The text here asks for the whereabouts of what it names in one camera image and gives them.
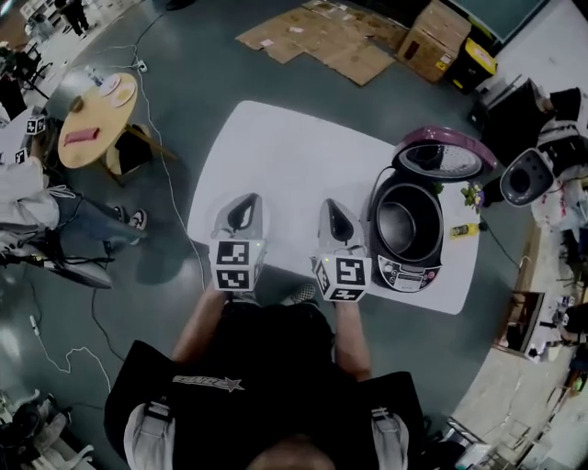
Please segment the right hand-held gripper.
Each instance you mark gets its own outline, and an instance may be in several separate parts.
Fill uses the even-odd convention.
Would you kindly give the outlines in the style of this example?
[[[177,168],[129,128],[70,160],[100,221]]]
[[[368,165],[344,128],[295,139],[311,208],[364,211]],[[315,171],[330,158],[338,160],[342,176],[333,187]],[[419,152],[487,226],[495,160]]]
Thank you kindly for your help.
[[[323,201],[318,248],[312,272],[322,297],[332,302],[358,302],[371,285],[372,260],[358,218],[332,198]]]

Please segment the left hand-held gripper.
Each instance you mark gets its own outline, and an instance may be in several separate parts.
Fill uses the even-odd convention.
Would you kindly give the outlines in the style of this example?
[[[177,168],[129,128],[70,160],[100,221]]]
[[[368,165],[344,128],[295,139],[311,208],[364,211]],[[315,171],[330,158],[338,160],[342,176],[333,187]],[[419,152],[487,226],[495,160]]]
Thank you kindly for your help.
[[[252,292],[264,265],[266,245],[260,195],[244,194],[222,207],[209,240],[215,287],[224,292]]]

